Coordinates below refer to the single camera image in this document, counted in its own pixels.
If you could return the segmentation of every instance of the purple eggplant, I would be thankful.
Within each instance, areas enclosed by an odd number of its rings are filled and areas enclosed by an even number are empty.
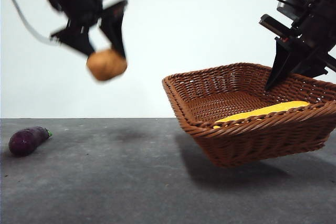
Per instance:
[[[17,156],[27,156],[53,134],[43,127],[30,127],[16,132],[9,140],[9,150]]]

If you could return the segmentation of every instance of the gray floor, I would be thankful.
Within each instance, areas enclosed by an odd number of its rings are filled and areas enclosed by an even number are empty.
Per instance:
[[[17,130],[54,136],[13,157]],[[322,150],[213,166],[177,119],[2,120],[1,223],[336,223],[336,132]]]

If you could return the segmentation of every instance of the brown wicker basket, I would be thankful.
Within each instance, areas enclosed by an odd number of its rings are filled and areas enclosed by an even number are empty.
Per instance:
[[[271,68],[237,63],[168,76],[162,83],[182,129],[217,166],[315,151],[336,128],[336,85],[291,74],[270,91]],[[215,123],[280,102],[311,105]]]

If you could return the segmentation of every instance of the white wall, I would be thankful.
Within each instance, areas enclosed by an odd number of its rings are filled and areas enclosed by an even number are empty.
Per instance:
[[[47,0],[17,1],[45,36],[66,24]],[[276,7],[275,0],[129,0],[123,24],[129,68],[98,83],[84,56],[36,41],[11,1],[1,0],[1,117],[173,117],[165,76],[236,62],[272,66],[275,35],[258,22],[267,13],[290,26]],[[91,35],[98,49],[108,47],[100,31]],[[318,79],[335,82],[336,74]]]

